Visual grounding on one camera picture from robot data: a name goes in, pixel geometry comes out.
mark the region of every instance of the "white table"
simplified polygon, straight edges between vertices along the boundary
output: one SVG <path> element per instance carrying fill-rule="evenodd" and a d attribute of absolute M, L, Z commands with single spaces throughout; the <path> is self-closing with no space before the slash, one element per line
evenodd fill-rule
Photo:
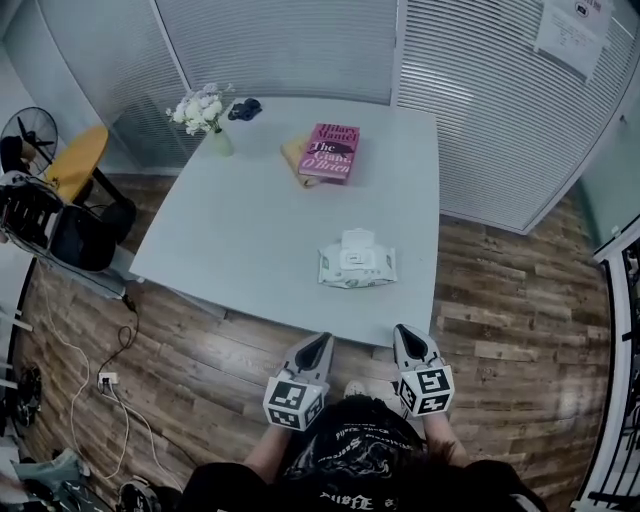
<path fill-rule="evenodd" d="M 131 271 L 214 304 L 371 345 L 391 346 L 397 323 L 428 332 L 439 220 L 435 118 L 347 101 L 260 100 L 264 111 L 252 121 L 224 121 L 233 156 L 217 156 L 209 139 L 193 154 Z M 280 154 L 283 142 L 317 122 L 360 127 L 346 186 L 303 189 Z M 396 248 L 398 282 L 318 284 L 318 248 L 353 228 Z"/>

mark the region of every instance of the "white flower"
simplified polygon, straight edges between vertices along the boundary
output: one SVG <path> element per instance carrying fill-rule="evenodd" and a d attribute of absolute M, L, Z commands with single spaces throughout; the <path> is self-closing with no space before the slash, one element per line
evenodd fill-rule
<path fill-rule="evenodd" d="M 213 96 L 205 96 L 204 98 L 200 98 L 200 106 L 202 108 L 207 108 L 211 105 L 216 99 Z"/>
<path fill-rule="evenodd" d="M 213 92 L 216 92 L 218 90 L 218 84 L 211 83 L 211 84 L 207 84 L 204 86 L 204 88 L 202 89 L 205 93 L 207 94 L 211 94 Z"/>
<path fill-rule="evenodd" d="M 176 111 L 173 113 L 173 121 L 176 123 L 184 123 L 185 122 L 185 116 L 184 116 L 184 103 L 180 102 L 178 103 L 178 106 L 176 107 Z"/>
<path fill-rule="evenodd" d="M 202 115 L 207 121 L 213 121 L 220 112 L 222 112 L 222 103 L 219 100 L 215 100 L 204 109 Z"/>
<path fill-rule="evenodd" d="M 198 101 L 198 99 L 190 100 L 184 112 L 187 117 L 190 117 L 192 119 L 196 116 L 201 116 L 202 109 L 200 108 L 200 102 Z"/>
<path fill-rule="evenodd" d="M 205 124 L 205 118 L 202 116 L 202 114 L 198 113 L 197 115 L 193 116 L 190 120 L 190 122 L 195 125 L 200 127 L 201 125 Z"/>
<path fill-rule="evenodd" d="M 200 125 L 197 122 L 192 120 L 187 121 L 186 125 L 187 125 L 187 133 L 189 135 L 194 135 L 200 129 Z"/>

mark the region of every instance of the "floor plank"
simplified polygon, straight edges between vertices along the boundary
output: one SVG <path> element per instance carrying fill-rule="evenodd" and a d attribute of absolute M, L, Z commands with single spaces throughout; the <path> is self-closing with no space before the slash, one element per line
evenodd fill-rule
<path fill-rule="evenodd" d="M 135 251 L 173 178 L 115 181 L 139 208 L 125 242 Z M 25 438 L 41 460 L 54 448 L 73 446 L 69 407 L 84 377 L 80 354 L 52 333 L 45 289 L 60 335 L 91 362 L 90 386 L 75 408 L 82 453 L 99 471 L 112 472 L 124 418 L 117 404 L 99 395 L 93 372 L 118 348 L 120 326 L 133 325 L 134 318 L 75 283 L 46 270 L 34 273 L 24 306 L 34 332 L 20 333 L 16 364 L 43 370 L 42 411 Z M 191 459 L 241 460 L 266 427 L 261 400 L 269 375 L 306 333 L 233 311 L 216 319 L 153 283 L 132 286 L 131 295 L 140 334 L 109 369 L 119 373 L 122 397 L 175 443 L 156 437 L 160 461 L 184 483 Z M 454 428 L 473 458 L 513 464 L 554 511 L 566 510 L 575 496 L 597 437 L 608 326 L 605 279 L 571 199 L 528 237 L 441 217 L 431 334 L 454 370 Z M 333 397 L 352 378 L 391 395 L 389 350 L 340 341 L 334 361 Z M 148 433 L 138 422 L 121 474 L 94 483 L 112 499 L 132 474 L 171 483 L 153 462 Z"/>

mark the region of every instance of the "electric fan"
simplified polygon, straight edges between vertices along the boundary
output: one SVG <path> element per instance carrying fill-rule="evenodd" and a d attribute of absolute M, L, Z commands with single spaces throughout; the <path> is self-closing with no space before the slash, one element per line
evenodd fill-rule
<path fill-rule="evenodd" d="M 58 147 L 58 127 L 46 110 L 38 107 L 22 109 L 4 127 L 0 140 L 6 137 L 20 137 L 35 149 L 35 155 L 28 158 L 30 172 L 40 174 L 51 165 Z"/>

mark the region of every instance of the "yellow book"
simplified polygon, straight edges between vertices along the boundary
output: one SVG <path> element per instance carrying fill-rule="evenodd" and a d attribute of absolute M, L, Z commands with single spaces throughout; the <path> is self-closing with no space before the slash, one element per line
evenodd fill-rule
<path fill-rule="evenodd" d="M 311 188 L 318 183 L 322 183 L 322 178 L 317 178 L 315 176 L 302 176 L 298 173 L 298 165 L 300 164 L 300 159 L 302 158 L 305 149 L 307 149 L 308 142 L 309 135 L 300 135 L 299 137 L 296 137 L 289 142 L 285 142 L 280 146 L 282 156 L 284 156 L 284 159 L 289 164 L 289 167 L 293 171 L 293 175 L 304 188 Z"/>

